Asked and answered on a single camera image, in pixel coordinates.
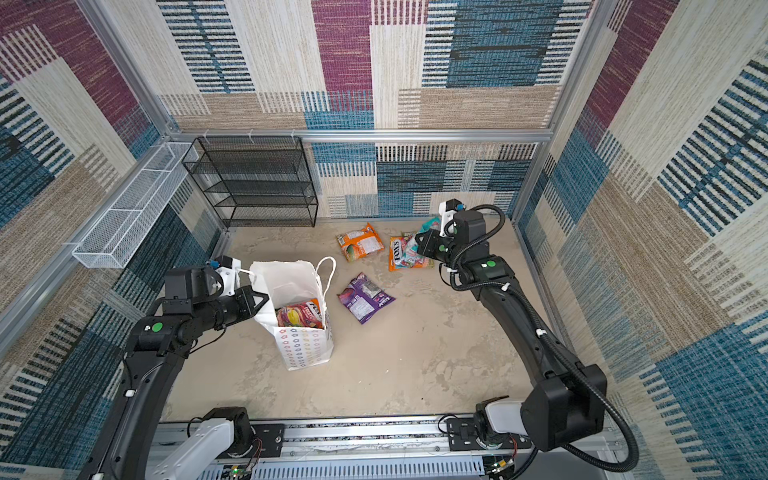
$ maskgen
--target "black mesh rack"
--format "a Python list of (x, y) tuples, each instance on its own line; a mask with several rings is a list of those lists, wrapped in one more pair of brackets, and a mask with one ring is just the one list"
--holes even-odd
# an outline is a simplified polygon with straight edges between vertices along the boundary
[(317, 193), (300, 138), (199, 137), (192, 148), (197, 159), (184, 167), (225, 226), (315, 226)]

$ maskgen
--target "floor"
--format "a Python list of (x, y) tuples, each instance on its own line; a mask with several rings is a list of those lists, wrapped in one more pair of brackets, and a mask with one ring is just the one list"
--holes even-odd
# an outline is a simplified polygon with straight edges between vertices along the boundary
[[(489, 223), (495, 218), (489, 217)], [(387, 244), (392, 235), (418, 230), (421, 221), (372, 225)], [(525, 368), (502, 328), (472, 294), (443, 285), (436, 268), (389, 272), (386, 250), (346, 262), (336, 235), (364, 226), (357, 220), (318, 223), (313, 229), (238, 229), (228, 254), (240, 258), (243, 268), (255, 260), (316, 263), (327, 255), (336, 258), (326, 297), (333, 354), (328, 363), (289, 372), (275, 339), (255, 321), (242, 322), (187, 360), (164, 419), (186, 420), (216, 406), (246, 406), (251, 418), (295, 418), (472, 412), (477, 402), (495, 396), (523, 400), (531, 391)], [(491, 252), (507, 260), (544, 316), (508, 223), (491, 239)], [(396, 298), (365, 325), (335, 298), (361, 271)], [(217, 335), (208, 332), (200, 343)]]

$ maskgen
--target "white paper bag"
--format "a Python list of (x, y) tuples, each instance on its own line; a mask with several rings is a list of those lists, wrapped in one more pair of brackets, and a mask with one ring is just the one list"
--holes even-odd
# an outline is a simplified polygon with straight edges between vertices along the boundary
[[(317, 270), (326, 260), (331, 260), (333, 269), (323, 290), (323, 282)], [(250, 278), (253, 290), (265, 292), (270, 301), (254, 317), (275, 337), (277, 348), (283, 355), (288, 370), (303, 369), (325, 363), (331, 358), (333, 336), (326, 311), (326, 292), (336, 272), (336, 259), (325, 257), (317, 266), (310, 262), (253, 262)], [(278, 326), (275, 309), (294, 303), (307, 302), (317, 298), (320, 304), (322, 329), (300, 326)]]

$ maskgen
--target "white wire basket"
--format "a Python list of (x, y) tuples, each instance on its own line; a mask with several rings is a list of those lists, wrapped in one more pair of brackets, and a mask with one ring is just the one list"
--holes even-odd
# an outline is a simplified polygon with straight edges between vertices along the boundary
[(85, 234), (72, 255), (87, 268), (125, 268), (196, 161), (184, 142), (167, 142)]

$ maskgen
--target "purple snack bag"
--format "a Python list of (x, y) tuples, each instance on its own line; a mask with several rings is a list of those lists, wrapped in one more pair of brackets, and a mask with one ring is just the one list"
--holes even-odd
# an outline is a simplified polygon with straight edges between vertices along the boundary
[(349, 282), (338, 297), (361, 324), (367, 322), (374, 313), (395, 299), (384, 293), (364, 273)]

